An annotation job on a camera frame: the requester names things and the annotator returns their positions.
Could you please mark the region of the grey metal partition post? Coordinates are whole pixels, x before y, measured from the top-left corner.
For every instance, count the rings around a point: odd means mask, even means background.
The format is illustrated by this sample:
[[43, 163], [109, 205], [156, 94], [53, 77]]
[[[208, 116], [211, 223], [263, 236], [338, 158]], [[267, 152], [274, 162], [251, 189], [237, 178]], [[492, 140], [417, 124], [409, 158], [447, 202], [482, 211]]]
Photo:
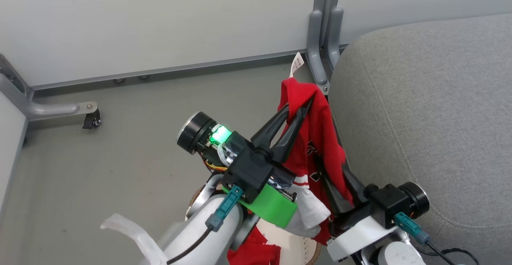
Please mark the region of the grey metal partition post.
[[309, 15], [306, 53], [314, 82], [328, 96], [332, 73], [340, 57], [340, 28], [344, 9], [338, 0], [313, 0]]

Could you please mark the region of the grey fabric sofa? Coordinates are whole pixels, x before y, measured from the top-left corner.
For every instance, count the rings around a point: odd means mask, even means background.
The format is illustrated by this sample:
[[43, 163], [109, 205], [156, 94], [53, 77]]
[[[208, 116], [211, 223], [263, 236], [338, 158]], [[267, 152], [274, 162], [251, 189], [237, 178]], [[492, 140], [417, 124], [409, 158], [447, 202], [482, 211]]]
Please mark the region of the grey fabric sofa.
[[329, 103], [364, 184], [411, 181], [439, 249], [512, 265], [512, 14], [428, 21], [344, 49]]

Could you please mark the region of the grey metal partition rail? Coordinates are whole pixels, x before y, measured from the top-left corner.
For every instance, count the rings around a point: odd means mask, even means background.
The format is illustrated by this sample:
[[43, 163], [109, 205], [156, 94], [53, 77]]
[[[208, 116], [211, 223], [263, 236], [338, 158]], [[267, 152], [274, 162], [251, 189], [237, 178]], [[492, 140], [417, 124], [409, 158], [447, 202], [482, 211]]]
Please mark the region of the grey metal partition rail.
[[49, 84], [43, 84], [43, 85], [39, 85], [39, 86], [32, 86], [31, 90], [33, 90], [33, 91], [46, 90], [46, 89], [61, 88], [61, 87], [66, 87], [66, 86], [77, 86], [77, 85], [81, 85], [81, 84], [94, 83], [94, 82], [110, 81], [110, 80], [115, 80], [115, 79], [119, 79], [119, 78], [139, 77], [139, 76], [154, 75], [154, 74], [161, 74], [161, 73], [174, 73], [174, 72], [179, 72], [179, 71], [183, 71], [183, 70], [209, 68], [209, 67], [214, 67], [214, 66], [225, 66], [225, 65], [230, 65], [230, 64], [238, 64], [241, 62], [260, 61], [260, 60], [265, 60], [265, 59], [293, 56], [293, 55], [296, 55], [296, 53], [306, 53], [306, 49], [301, 48], [298, 50], [288, 50], [285, 52], [278, 52], [278, 53], [271, 53], [271, 54], [262, 54], [262, 55], [249, 56], [249, 57], [233, 58], [233, 59], [228, 59], [228, 60], [210, 61], [210, 62], [204, 62], [201, 64], [191, 64], [191, 65], [187, 65], [187, 66], [174, 66], [174, 67], [160, 68], [160, 69], [153, 69], [153, 70], [140, 70], [140, 71], [131, 72], [131, 73], [114, 74], [114, 75], [108, 75], [108, 76], [84, 78], [84, 79], [65, 81], [65, 82], [49, 83]]

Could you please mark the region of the red and white garment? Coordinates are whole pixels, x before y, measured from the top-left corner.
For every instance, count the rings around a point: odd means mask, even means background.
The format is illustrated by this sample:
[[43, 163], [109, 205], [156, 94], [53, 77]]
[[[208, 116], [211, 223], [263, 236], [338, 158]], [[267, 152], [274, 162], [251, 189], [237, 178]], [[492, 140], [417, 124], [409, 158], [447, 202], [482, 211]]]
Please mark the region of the red and white garment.
[[298, 82], [293, 77], [303, 64], [302, 56], [297, 53], [289, 77], [282, 81], [278, 106], [282, 109], [288, 105], [290, 113], [298, 113], [300, 106], [312, 100], [284, 164], [296, 174], [288, 192], [297, 194], [298, 206], [285, 230], [325, 246], [331, 238], [329, 221], [334, 218], [334, 206], [330, 204], [327, 187], [320, 179], [320, 169], [324, 169], [325, 175], [348, 205], [353, 205], [353, 196], [344, 181], [342, 167], [346, 164], [346, 154], [338, 142], [327, 99], [315, 84]]

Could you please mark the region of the grey metal partition foot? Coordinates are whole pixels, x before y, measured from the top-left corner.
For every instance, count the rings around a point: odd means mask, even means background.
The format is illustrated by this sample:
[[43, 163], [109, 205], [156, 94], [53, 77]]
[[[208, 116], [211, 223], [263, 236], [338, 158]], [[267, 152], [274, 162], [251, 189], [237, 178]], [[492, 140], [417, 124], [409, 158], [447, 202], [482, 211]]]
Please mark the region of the grey metal partition foot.
[[4, 94], [29, 121], [82, 116], [99, 109], [93, 101], [42, 104], [32, 101], [33, 90], [14, 66], [0, 53], [0, 93]]

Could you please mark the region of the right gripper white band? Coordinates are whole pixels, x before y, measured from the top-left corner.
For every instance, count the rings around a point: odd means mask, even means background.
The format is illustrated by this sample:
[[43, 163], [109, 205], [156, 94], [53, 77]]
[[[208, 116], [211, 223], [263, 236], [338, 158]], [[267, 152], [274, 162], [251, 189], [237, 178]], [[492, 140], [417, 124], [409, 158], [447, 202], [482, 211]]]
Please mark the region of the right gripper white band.
[[[364, 196], [364, 185], [343, 167], [344, 181], [353, 202], [362, 202], [353, 209], [327, 174], [322, 174], [322, 185], [331, 213], [336, 216], [330, 223], [331, 239], [327, 241], [332, 260], [341, 262], [349, 257], [355, 263], [422, 263], [421, 254], [414, 248], [414, 239], [397, 225], [386, 230], [371, 216], [371, 205]], [[413, 221], [430, 210], [430, 202], [423, 188], [413, 182], [397, 186], [411, 200], [404, 212]]]

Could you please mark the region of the black caster wheel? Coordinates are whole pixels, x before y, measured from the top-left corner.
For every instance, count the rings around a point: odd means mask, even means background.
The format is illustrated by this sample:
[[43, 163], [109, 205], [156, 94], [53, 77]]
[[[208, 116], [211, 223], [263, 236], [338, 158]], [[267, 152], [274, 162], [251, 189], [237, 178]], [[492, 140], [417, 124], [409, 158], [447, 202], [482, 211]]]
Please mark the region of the black caster wheel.
[[85, 119], [83, 122], [83, 129], [91, 130], [97, 128], [101, 125], [101, 115], [100, 110], [97, 109], [93, 113], [88, 113], [85, 115]]

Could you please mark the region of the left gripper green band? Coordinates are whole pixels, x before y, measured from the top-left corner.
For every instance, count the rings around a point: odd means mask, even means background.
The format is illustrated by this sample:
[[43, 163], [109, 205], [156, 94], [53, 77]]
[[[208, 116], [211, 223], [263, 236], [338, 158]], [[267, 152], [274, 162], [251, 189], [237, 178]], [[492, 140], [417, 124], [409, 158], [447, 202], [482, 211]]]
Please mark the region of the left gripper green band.
[[[192, 115], [181, 128], [177, 137], [177, 144], [190, 154], [200, 154], [208, 168], [220, 173], [220, 183], [229, 165], [242, 149], [250, 148], [262, 153], [267, 161], [274, 165], [274, 172], [265, 186], [268, 185], [277, 190], [297, 206], [296, 194], [288, 192], [296, 174], [291, 172], [284, 164], [299, 136], [300, 128], [306, 119], [312, 102], [313, 99], [310, 98], [309, 101], [298, 108], [287, 129], [284, 130], [280, 139], [274, 145], [271, 144], [271, 141], [288, 119], [288, 104], [278, 110], [251, 139], [246, 139], [238, 132], [228, 130], [207, 114], [198, 112]], [[293, 215], [294, 213], [283, 221], [276, 221], [276, 226], [287, 227]]]

